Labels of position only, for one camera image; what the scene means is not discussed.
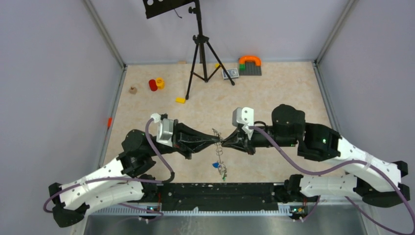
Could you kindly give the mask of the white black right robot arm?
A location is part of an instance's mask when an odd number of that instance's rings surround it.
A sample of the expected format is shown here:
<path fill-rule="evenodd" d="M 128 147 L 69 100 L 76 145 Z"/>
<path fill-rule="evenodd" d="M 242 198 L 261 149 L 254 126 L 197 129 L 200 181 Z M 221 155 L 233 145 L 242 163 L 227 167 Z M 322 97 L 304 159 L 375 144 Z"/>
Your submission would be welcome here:
<path fill-rule="evenodd" d="M 322 124 L 308 123 L 305 113 L 281 104 L 273 109 L 272 124 L 254 121 L 251 108 L 237 108 L 232 114 L 235 131 L 222 141 L 223 147 L 253 155 L 258 147 L 296 147 L 306 160 L 344 170 L 341 176 L 328 171 L 291 175 L 278 191 L 283 202 L 313 200 L 320 195 L 345 196 L 381 208 L 410 200 L 410 188 L 401 180 L 408 174 L 404 161 L 389 163 L 351 144 L 337 131 Z"/>

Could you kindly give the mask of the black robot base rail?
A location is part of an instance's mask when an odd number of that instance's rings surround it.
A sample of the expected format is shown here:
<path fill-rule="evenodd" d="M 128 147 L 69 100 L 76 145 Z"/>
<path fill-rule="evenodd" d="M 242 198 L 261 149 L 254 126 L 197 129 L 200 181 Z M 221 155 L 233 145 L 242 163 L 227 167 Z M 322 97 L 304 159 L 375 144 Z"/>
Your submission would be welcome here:
<path fill-rule="evenodd" d="M 143 183 L 143 197 L 134 203 L 149 203 L 152 210 L 162 212 L 254 213 L 278 211 L 283 204 L 300 203 L 302 211 L 290 209 L 298 217 L 306 214 L 305 207 L 318 200 L 300 193 L 294 175 L 284 183 Z"/>

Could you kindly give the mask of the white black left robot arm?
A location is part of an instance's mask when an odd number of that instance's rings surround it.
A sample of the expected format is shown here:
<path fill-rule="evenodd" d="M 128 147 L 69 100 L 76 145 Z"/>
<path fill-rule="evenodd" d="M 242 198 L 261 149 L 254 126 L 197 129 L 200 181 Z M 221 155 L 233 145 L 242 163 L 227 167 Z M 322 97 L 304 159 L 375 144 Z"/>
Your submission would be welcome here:
<path fill-rule="evenodd" d="M 108 206 L 141 199 L 152 202 L 156 186 L 175 179 L 165 154 L 177 152 L 190 160 L 192 154 L 217 143 L 218 136 L 153 114 L 144 131 L 133 129 L 126 135 L 123 151 L 109 163 L 71 183 L 51 184 L 44 211 L 65 228 Z"/>

